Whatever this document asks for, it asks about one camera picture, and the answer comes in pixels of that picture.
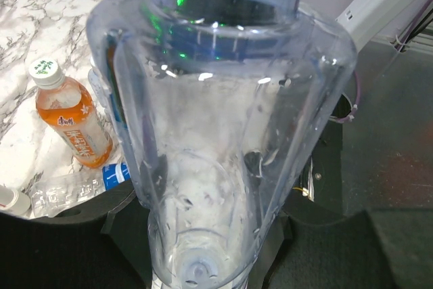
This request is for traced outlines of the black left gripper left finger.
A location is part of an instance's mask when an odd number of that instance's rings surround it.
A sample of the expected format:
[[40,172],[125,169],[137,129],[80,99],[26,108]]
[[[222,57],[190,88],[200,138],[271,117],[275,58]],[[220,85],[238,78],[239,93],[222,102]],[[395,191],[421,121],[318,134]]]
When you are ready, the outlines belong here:
[[53,218],[1,213],[1,287],[151,288],[148,215],[131,181]]

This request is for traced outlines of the blue label Pocari bottle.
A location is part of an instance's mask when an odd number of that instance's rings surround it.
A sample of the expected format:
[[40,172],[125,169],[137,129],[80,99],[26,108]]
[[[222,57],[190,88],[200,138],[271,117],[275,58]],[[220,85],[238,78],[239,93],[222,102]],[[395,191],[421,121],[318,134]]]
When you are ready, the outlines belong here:
[[29,194],[1,186],[1,212],[15,216],[55,217],[131,178],[126,163],[108,164],[99,170],[81,171],[41,179]]

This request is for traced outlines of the clear blue-tinted plastic bottle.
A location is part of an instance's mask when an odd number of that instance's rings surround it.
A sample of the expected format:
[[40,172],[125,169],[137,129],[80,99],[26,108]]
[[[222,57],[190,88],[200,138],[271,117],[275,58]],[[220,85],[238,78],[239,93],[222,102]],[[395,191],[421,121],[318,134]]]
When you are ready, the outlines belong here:
[[103,0],[86,26],[163,288],[241,288],[357,61],[300,0]]

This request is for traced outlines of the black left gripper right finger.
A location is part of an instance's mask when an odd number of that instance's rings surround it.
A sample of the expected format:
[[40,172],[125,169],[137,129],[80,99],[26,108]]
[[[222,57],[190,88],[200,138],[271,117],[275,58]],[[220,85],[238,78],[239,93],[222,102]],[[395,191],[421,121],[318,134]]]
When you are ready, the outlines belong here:
[[396,288],[373,223],[345,217],[304,197],[281,209],[284,239],[264,288]]

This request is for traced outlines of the orange tea bottle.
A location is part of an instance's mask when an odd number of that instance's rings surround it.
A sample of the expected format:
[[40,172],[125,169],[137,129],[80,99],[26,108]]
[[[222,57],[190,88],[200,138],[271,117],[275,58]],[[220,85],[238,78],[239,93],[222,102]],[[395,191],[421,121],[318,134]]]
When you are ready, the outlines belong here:
[[76,79],[66,76],[54,59],[35,60],[28,72],[38,87],[36,110],[41,119],[81,164],[92,169],[102,166],[113,141],[97,116],[91,94]]

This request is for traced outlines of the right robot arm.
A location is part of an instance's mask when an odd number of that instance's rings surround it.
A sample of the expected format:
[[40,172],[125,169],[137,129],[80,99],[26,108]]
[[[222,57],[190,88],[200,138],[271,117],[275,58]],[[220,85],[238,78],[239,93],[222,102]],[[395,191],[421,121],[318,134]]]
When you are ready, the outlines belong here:
[[406,18],[399,20],[390,30],[390,36],[402,45],[431,7],[432,0],[353,0],[336,21],[345,27],[360,51],[401,12],[405,12]]

